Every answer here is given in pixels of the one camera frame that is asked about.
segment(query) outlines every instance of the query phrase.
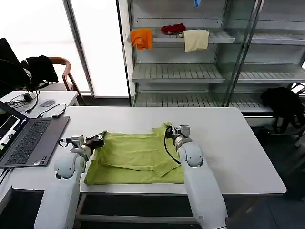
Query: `white desk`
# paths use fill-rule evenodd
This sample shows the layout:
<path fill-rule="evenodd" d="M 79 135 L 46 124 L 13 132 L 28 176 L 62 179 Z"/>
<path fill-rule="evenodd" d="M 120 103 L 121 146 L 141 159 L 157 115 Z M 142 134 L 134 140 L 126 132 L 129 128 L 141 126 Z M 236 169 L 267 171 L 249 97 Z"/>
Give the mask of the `white desk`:
<path fill-rule="evenodd" d="M 70 122 L 62 137 L 77 134 L 92 136 L 102 130 L 151 133 L 152 128 L 160 127 L 163 122 L 188 124 L 191 138 L 206 151 L 205 157 L 223 194 L 265 197 L 286 192 L 278 173 L 237 108 L 71 106 L 65 115 L 70 116 Z M 0 209 L 12 188 L 45 190 L 49 181 L 55 179 L 54 161 L 69 150 L 57 147 L 46 167 L 13 170 L 0 186 L 0 201 L 3 200 Z M 87 186 L 84 178 L 85 174 L 81 177 L 81 193 L 186 194 L 184 184 Z"/>
<path fill-rule="evenodd" d="M 6 96 L 2 97 L 0 100 L 2 102 L 9 102 L 11 99 L 14 97 L 20 95 L 20 97 L 16 99 L 23 99 L 21 95 L 23 95 L 25 92 L 24 91 L 13 91 Z M 34 98 L 36 97 L 36 93 L 30 93 L 31 96 Z M 38 103 L 37 106 L 32 110 L 31 113 L 27 114 L 25 111 L 27 109 L 30 109 L 34 106 L 36 102 L 36 98 L 33 99 L 28 105 L 22 107 L 22 108 L 17 108 L 16 110 L 21 112 L 23 115 L 29 117 L 29 118 L 36 118 L 41 112 L 48 110 L 52 106 L 55 106 L 57 104 L 66 104 L 67 106 L 74 106 L 74 105 L 79 105 L 77 102 L 77 92 L 76 91 L 40 91 L 40 94 L 38 96 Z M 47 100 L 54 100 L 55 104 L 53 104 L 50 107 L 39 107 L 40 104 Z M 60 105 L 58 107 L 55 107 L 54 109 L 50 110 L 47 112 L 44 117 L 52 117 L 53 114 L 57 113 L 58 111 L 62 110 L 64 108 L 64 105 Z"/>

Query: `laptop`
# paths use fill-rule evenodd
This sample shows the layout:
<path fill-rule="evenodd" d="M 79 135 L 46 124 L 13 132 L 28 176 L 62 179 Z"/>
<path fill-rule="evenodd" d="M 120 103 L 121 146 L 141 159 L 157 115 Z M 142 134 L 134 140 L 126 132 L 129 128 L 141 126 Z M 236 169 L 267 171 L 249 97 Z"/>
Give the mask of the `laptop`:
<path fill-rule="evenodd" d="M 28 118 L 0 101 L 0 167 L 47 165 L 68 120 Z"/>

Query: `red cloth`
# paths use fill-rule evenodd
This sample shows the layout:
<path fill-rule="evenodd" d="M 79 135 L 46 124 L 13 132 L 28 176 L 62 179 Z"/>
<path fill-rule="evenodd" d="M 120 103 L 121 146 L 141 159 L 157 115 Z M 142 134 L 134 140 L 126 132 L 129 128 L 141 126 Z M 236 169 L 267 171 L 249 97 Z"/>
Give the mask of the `red cloth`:
<path fill-rule="evenodd" d="M 166 25 L 161 28 L 163 34 L 168 35 L 168 32 L 170 33 L 179 33 L 183 32 L 183 30 L 186 30 L 186 27 L 180 23 L 180 24 L 175 24 L 175 25 Z"/>

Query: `orange cloth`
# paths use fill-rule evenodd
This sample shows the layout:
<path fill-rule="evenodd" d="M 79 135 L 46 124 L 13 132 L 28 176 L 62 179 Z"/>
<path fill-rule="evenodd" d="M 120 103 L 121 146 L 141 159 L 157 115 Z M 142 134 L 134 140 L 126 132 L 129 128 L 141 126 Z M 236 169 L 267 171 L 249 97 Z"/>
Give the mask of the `orange cloth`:
<path fill-rule="evenodd" d="M 137 45 L 138 50 L 153 48 L 153 32 L 151 29 L 138 29 L 130 32 L 132 46 Z"/>

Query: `laptop keyboard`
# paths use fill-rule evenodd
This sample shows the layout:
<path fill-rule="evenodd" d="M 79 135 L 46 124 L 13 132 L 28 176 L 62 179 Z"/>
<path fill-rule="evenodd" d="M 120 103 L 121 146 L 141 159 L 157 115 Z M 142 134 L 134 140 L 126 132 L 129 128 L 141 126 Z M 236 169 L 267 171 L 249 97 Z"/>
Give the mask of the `laptop keyboard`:
<path fill-rule="evenodd" d="M 9 157 L 6 165 L 25 164 L 51 121 L 36 121 Z"/>

